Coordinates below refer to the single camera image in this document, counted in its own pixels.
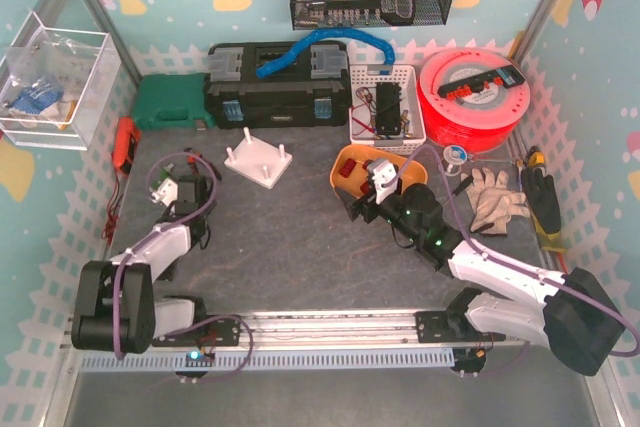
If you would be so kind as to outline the red spring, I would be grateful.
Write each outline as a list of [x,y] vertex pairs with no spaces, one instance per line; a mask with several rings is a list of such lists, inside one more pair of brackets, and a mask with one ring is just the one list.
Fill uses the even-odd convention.
[[342,178],[349,178],[356,165],[357,162],[353,158],[347,158],[339,169],[339,175]]
[[364,194],[367,195],[372,191],[372,187],[371,184],[368,182],[364,182],[363,184],[360,185],[360,191]]

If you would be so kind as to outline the white four-peg base plate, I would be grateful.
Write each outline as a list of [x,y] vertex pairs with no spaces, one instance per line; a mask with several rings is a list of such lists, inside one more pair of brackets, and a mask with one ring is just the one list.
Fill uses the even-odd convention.
[[244,138],[235,147],[227,147],[224,165],[266,189],[272,189],[289,167],[293,155],[283,144],[271,145],[255,137],[248,127],[243,128]]

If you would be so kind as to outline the orange black pliers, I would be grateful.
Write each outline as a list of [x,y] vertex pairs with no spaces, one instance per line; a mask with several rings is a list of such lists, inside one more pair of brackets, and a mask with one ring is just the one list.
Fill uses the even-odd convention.
[[193,175],[199,173],[200,166],[204,164],[209,165],[209,161],[200,152],[193,148],[187,147],[184,149],[184,152],[187,154],[187,164]]

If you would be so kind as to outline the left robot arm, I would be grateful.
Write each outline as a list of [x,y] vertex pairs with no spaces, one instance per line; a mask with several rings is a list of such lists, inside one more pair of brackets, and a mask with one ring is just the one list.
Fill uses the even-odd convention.
[[145,352],[155,340],[202,333],[214,320],[194,296],[157,300],[154,284],[194,247],[210,239],[208,215],[215,206],[217,180],[186,175],[150,232],[108,260],[81,270],[71,341],[78,350],[113,353],[118,359]]

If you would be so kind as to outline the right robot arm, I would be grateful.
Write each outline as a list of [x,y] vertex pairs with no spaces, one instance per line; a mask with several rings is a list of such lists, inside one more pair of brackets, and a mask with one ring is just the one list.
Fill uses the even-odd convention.
[[574,372],[593,376],[624,332],[620,313],[590,272],[549,271],[500,254],[443,219],[443,207],[424,184],[376,200],[337,189],[351,219],[384,219],[436,269],[481,286],[459,295],[451,310],[466,326],[548,348]]

